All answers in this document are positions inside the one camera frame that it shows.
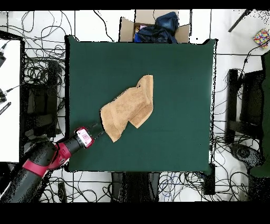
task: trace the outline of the tan cloth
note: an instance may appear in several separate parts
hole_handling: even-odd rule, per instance
[[[153,76],[143,76],[136,87],[127,89],[100,110],[102,125],[116,142],[127,123],[139,128],[153,111]]]

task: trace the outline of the black bar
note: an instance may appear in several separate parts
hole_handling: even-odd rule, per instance
[[[192,35],[192,10],[189,10],[189,23],[190,23],[189,36],[191,36]]]
[[[52,116],[52,125],[49,126],[46,131],[47,137],[56,136],[56,125],[57,125],[57,72],[58,72],[58,63],[56,61],[49,61],[48,63],[48,81],[47,94],[45,95],[46,113],[51,114]]]
[[[229,129],[256,139],[261,139],[263,132],[260,126],[231,120],[229,121]]]
[[[244,13],[239,17],[239,19],[232,25],[232,27],[229,29],[228,32],[233,31],[233,29],[237,26],[237,24],[249,13],[251,13],[252,10],[245,10]]]
[[[236,103],[237,103],[237,78],[238,70],[230,69],[228,71],[228,87],[227,87],[227,113],[225,126],[225,143],[234,142],[235,131],[229,128],[229,122],[236,120]]]

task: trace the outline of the table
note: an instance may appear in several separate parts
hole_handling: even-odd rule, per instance
[[[7,40],[17,38],[0,31],[0,47]],[[5,50],[6,58],[0,67],[0,88],[6,91],[20,85],[21,44],[20,40],[10,41]],[[8,102],[11,105],[0,115],[0,162],[19,162],[20,151],[20,87],[13,89],[6,96],[7,101],[0,104],[2,109]]]
[[[70,132],[100,120],[99,110],[145,74],[154,109],[115,143],[103,135],[70,158],[69,170],[204,171],[208,169],[215,40],[205,44],[77,42],[66,38]]]

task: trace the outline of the green tabletop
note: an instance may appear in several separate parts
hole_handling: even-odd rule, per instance
[[[70,158],[70,171],[208,169],[215,40],[205,44],[77,42],[69,36],[70,131],[100,121],[100,109],[153,75],[153,112],[115,143],[103,134]]]

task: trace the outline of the box flap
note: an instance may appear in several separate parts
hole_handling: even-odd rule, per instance
[[[189,30],[190,24],[180,26],[175,32],[175,39],[177,43],[188,43],[189,42]]]
[[[124,17],[120,18],[120,33],[119,42],[132,42],[133,41],[134,23]]]
[[[160,17],[170,12],[175,12],[178,16],[178,10],[136,10],[135,22],[155,24],[155,19],[157,19],[157,17]]]

